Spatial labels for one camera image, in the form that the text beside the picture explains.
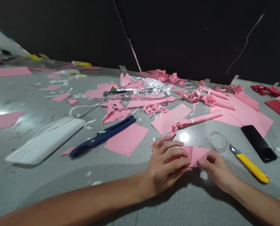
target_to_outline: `gray table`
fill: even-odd
[[[59,68],[61,62],[51,63],[35,61],[10,61],[12,66]],[[120,71],[102,68],[99,71],[84,71],[88,77],[72,79],[67,87],[57,91],[67,92],[73,88],[71,94],[84,93],[88,89],[96,89],[97,84],[118,82]],[[33,72],[33,75],[0,78],[0,114],[13,111],[27,111],[18,123],[9,128],[0,129],[0,216],[35,201],[54,196],[73,189],[92,185],[95,181],[111,181],[127,177],[146,169],[151,156],[150,144],[152,138],[161,135],[151,126],[154,117],[150,119],[140,109],[135,113],[141,121],[137,124],[149,128],[149,132],[136,148],[131,157],[126,157],[103,148],[103,145],[82,158],[71,160],[61,153],[70,147],[84,142],[88,137],[94,137],[97,131],[113,124],[102,125],[106,109],[97,107],[83,117],[89,121],[96,119],[91,130],[82,129],[69,139],[49,158],[36,166],[24,166],[4,162],[12,151],[22,146],[27,140],[53,121],[68,116],[72,108],[68,101],[54,102],[45,97],[48,91],[39,90],[49,85],[46,72]],[[266,136],[266,141],[272,148],[280,145],[280,115],[264,104],[270,97],[260,96],[250,86],[258,83],[235,80],[234,84],[245,86],[245,93],[253,99],[260,99],[260,111],[274,120]],[[77,105],[89,105],[93,100],[79,98]],[[182,103],[176,100],[166,108],[173,109]],[[200,103],[196,106],[195,115],[209,113],[210,107]],[[210,148],[208,139],[213,131],[220,131],[226,138],[241,150],[255,165],[271,176],[267,185],[260,184],[234,157],[230,151],[222,153],[232,172],[253,186],[280,199],[280,159],[268,164],[263,163],[240,128],[214,120],[189,126],[178,130],[174,140],[184,141],[185,145],[196,145]],[[208,178],[206,172],[195,169],[183,176],[168,191],[144,203],[120,211],[107,217],[98,225],[259,225],[232,197],[220,191]]]

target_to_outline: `hand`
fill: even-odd
[[[167,142],[168,140],[169,138],[165,137],[155,142],[148,168],[140,181],[139,189],[144,192],[147,199],[170,188],[180,176],[192,170],[188,167],[191,160],[180,158],[181,156],[188,157],[188,153],[181,148],[172,148],[181,147],[184,143]]]
[[[220,153],[211,151],[207,160],[200,159],[199,165],[207,170],[212,181],[223,191],[229,193],[232,186],[239,180],[228,168]]]

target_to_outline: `black smartphone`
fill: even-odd
[[[243,126],[241,130],[250,141],[251,145],[263,162],[267,163],[277,159],[275,153],[253,125]]]

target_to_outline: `white cord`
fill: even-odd
[[[236,60],[235,61],[237,61],[237,59],[241,56],[241,54],[243,53],[243,51],[244,51],[244,49],[245,49],[245,47],[246,47],[246,45],[248,44],[248,38],[249,38],[249,35],[251,34],[251,32],[253,31],[253,29],[256,27],[256,25],[260,22],[260,20],[262,19],[262,17],[263,17],[263,15],[265,14],[265,12],[266,11],[264,11],[263,12],[263,14],[260,16],[260,18],[259,18],[259,20],[257,21],[257,23],[254,25],[254,27],[252,28],[252,30],[250,31],[250,33],[248,34],[248,36],[247,36],[247,42],[246,42],[246,44],[245,44],[245,46],[244,46],[244,48],[243,48],[243,50],[240,52],[240,55],[236,58]],[[230,70],[230,68],[231,68],[231,66],[235,63],[235,61],[230,65],[230,67],[229,67],[229,69],[228,69],[228,71],[227,71],[227,73],[226,74],[228,74],[228,72],[229,72],[229,70]]]
[[[225,139],[225,141],[226,141],[226,147],[225,147],[224,149],[217,149],[217,148],[212,144],[212,142],[211,142],[211,137],[212,137],[214,134],[218,134],[218,135],[220,135],[222,138]],[[227,138],[226,138],[222,133],[220,133],[220,132],[213,132],[213,133],[210,135],[210,137],[209,137],[209,144],[210,144],[210,146],[211,146],[214,150],[216,150],[216,151],[218,151],[218,152],[224,152],[224,151],[227,150],[227,148],[228,148],[228,140],[227,140]]]
[[[98,105],[100,105],[100,104],[73,107],[73,108],[71,108],[71,110],[69,111],[69,116],[70,116],[71,118],[74,118],[74,117],[72,116],[72,111],[73,111],[75,108],[79,108],[79,107],[96,107],[96,106],[98,106]]]
[[[186,89],[192,89],[194,87],[194,85],[192,83],[184,83],[184,87]]]

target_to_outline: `rolled pink paper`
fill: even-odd
[[[236,109],[236,106],[235,106],[235,105],[232,105],[232,104],[229,104],[229,103],[220,101],[220,100],[216,100],[214,104],[215,104],[216,106],[228,108],[228,109],[231,109],[231,110],[235,110],[235,109]]]
[[[223,115],[223,113],[224,113],[224,111],[221,110],[221,111],[216,111],[216,112],[209,113],[209,114],[206,114],[206,115],[198,116],[198,117],[195,117],[195,118],[191,118],[190,119],[191,124],[213,119],[217,116]]]
[[[203,87],[203,91],[204,92],[206,92],[206,93],[208,93],[208,89],[207,88],[204,88]],[[221,93],[219,93],[219,92],[217,92],[217,91],[215,91],[215,90],[210,90],[210,94],[212,94],[212,95],[214,95],[214,96],[218,96],[218,97],[220,97],[220,98],[223,98],[223,99],[225,99],[225,100],[229,100],[229,97],[228,96],[226,96],[226,95],[224,95],[224,94],[221,94]]]

